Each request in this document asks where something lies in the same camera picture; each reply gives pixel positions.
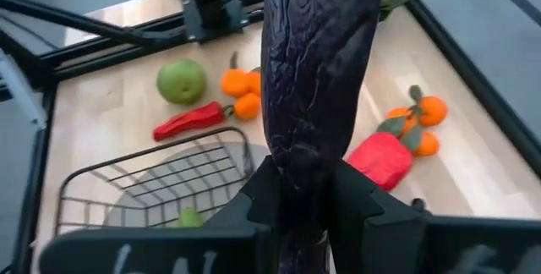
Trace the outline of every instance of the light wooden surface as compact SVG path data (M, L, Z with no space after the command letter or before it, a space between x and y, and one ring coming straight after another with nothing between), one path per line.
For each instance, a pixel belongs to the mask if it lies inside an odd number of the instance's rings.
M181 9L179 0L133 0L92 15L118 25L136 25ZM54 113L36 253L52 236L58 189L70 173L155 146L152 129L188 110L168 104L158 95L156 75L160 67L177 58L199 61L208 72L209 89L198 105L214 100L231 103L232 99L219 89L221 75L233 51L239 52L241 67L260 65L260 31L261 24L251 25L242 35L204 46L176 47L62 82ZM91 36L71 30L66 42L88 38ZM373 133L385 112L410 104L407 88L412 84L445 99L450 111L448 118L432 129L440 138L439 154L417 159L392 194L404 201L423 198L436 214L540 218L538 179L404 8L394 11L377 30L350 150ZM252 143L265 145L260 118L226 124L242 129ZM151 160L162 161L167 156L161 154ZM76 190L89 198L107 197L93 187L91 180Z

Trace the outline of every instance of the metal wire rack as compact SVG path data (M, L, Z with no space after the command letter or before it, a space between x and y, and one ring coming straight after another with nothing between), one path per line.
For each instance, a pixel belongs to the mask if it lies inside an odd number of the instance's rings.
M253 171L248 139L235 128L96 164L63 181L54 235L81 228L177 227L185 207L206 220Z

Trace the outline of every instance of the eggplant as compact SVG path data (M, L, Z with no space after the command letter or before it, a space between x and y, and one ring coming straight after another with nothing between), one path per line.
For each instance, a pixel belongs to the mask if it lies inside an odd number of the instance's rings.
M265 0L265 138L281 174L280 273L327 273L325 181L349 146L380 0Z

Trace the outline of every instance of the red chili pepper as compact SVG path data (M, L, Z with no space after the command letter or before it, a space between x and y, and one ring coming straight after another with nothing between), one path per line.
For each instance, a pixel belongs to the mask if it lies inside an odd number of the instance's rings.
M204 129L223 122L232 112L231 106L222 107L217 101L182 113L154 129L154 140L161 141L190 129Z
M370 135L349 156L347 162L378 184L391 191L412 168L412 152L394 135Z

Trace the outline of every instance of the green apple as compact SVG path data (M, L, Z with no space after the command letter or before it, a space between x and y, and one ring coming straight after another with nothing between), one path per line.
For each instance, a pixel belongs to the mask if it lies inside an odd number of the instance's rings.
M193 207L186 207L180 211L179 227L200 227L203 223L203 217Z
M156 85L167 101L192 105L205 93L205 70L197 62L182 58L161 68Z

